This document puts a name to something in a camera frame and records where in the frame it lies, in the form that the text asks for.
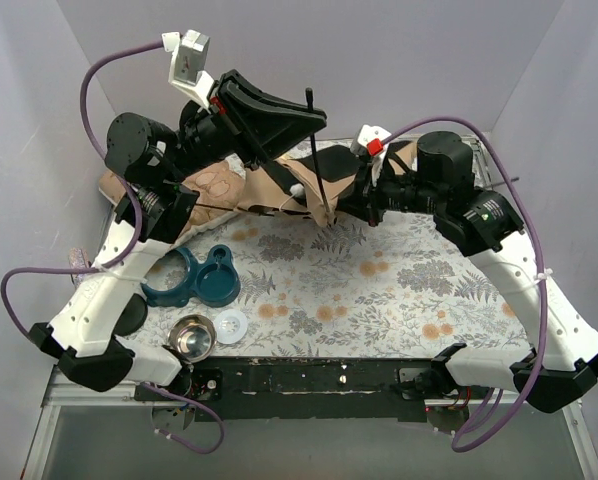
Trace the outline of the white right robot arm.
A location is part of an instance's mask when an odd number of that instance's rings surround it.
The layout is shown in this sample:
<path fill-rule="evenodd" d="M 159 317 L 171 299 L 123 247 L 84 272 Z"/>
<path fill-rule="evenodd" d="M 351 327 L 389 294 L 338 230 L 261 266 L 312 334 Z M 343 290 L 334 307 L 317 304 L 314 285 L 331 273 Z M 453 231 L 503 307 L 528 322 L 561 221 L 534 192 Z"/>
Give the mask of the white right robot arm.
<path fill-rule="evenodd" d="M 530 350 L 487 351 L 454 344 L 407 386 L 454 397 L 465 387 L 522 392 L 553 413 L 598 380 L 598 332 L 539 264 L 529 228 L 507 199 L 475 184 L 473 151 L 447 131 L 420 137 L 410 169 L 389 147 L 388 131 L 364 125 L 350 150 L 359 159 L 352 192 L 339 210 L 378 225 L 387 210 L 429 214 L 436 230 L 478 268 L 524 327 Z"/>

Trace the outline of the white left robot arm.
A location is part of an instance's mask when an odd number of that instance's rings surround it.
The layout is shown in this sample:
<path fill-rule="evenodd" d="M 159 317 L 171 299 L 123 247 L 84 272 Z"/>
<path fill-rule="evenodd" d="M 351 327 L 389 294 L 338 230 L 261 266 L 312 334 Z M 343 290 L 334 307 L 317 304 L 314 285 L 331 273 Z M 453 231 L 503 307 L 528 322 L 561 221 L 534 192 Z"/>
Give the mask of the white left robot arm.
<path fill-rule="evenodd" d="M 124 380 L 150 382 L 172 400 L 190 392 L 192 377 L 178 355 L 114 333 L 140 282 L 190 218 L 200 194 L 185 179 L 232 154 L 257 168 L 327 124 L 311 99 L 267 94 L 235 70 L 211 82 L 206 99 L 206 106 L 185 105 L 176 130 L 132 112 L 109 126 L 104 163 L 129 191 L 76 292 L 52 320 L 29 330 L 31 342 L 78 385 L 105 392 Z"/>

